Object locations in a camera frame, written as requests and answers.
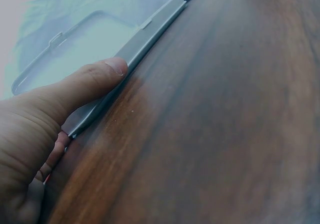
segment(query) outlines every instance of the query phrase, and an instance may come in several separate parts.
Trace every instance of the finger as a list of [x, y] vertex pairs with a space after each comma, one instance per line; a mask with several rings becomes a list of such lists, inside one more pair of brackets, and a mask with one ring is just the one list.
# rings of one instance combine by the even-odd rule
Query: finger
[[40, 170], [36, 174], [36, 179], [40, 181], [45, 181], [48, 175], [51, 173], [52, 169], [55, 167], [57, 162], [65, 153], [65, 148], [70, 144], [70, 138], [65, 132], [60, 132], [56, 142], [54, 143], [55, 147], [50, 153], [46, 162], [42, 165]]
[[22, 94], [20, 98], [62, 125], [75, 109], [110, 92], [127, 70], [121, 58], [98, 61], [83, 66], [58, 83]]

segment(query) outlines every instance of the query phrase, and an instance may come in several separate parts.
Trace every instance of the wooden surface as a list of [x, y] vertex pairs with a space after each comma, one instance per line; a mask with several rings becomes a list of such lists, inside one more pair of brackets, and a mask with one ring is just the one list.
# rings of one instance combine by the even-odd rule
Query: wooden surface
[[71, 144], [42, 221], [319, 223], [319, 58], [320, 0], [192, 0]]

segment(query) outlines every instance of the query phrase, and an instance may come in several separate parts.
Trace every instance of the wooden table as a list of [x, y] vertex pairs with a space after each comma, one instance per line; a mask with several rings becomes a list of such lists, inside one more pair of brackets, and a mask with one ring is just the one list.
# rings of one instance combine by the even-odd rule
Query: wooden table
[[192, 0], [73, 141], [42, 221], [318, 223], [319, 59], [320, 0]]

